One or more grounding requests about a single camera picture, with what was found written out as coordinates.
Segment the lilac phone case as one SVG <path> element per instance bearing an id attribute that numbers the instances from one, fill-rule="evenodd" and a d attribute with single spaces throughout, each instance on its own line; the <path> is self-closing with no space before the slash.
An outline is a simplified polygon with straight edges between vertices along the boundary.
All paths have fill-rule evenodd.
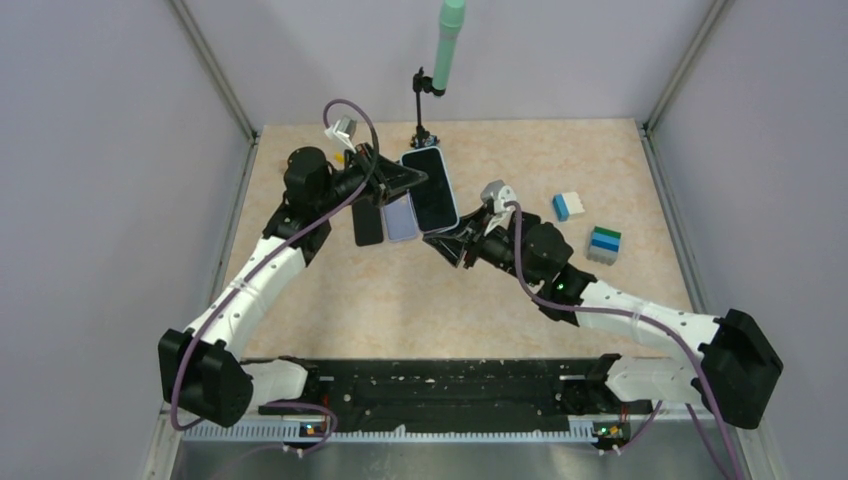
<path id="1" fill-rule="evenodd" d="M 390 242 L 409 241 L 417 237 L 419 230 L 408 195 L 385 205 L 382 217 Z"/>

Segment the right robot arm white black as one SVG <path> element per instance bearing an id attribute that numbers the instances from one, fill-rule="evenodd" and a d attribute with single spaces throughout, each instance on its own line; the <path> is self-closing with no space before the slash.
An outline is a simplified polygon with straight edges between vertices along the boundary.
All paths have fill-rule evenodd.
<path id="1" fill-rule="evenodd" d="M 513 213 L 503 227 L 482 207 L 423 240 L 455 267 L 482 260 L 517 278 L 553 321 L 662 352 L 660 358 L 606 355 L 605 367 L 586 385 L 594 409 L 612 412 L 636 400 L 701 402 L 734 427 L 759 427 L 784 364 L 750 314 L 697 314 L 628 294 L 572 265 L 574 250 L 562 232 L 531 213 Z"/>

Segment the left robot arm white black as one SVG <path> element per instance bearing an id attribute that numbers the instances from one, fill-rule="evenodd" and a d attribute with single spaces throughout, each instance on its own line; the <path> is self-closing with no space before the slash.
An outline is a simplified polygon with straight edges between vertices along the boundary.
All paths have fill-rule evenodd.
<path id="1" fill-rule="evenodd" d="M 337 169 L 317 147 L 294 150 L 284 165 L 282 202 L 244 266 L 203 314 L 160 338 L 162 392 L 176 430 L 186 428 L 180 410 L 222 427 L 247 411 L 254 384 L 240 364 L 244 348 L 286 285 L 324 246 L 331 218 L 358 201 L 383 206 L 428 178 L 368 143 L 346 151 L 345 158 Z"/>

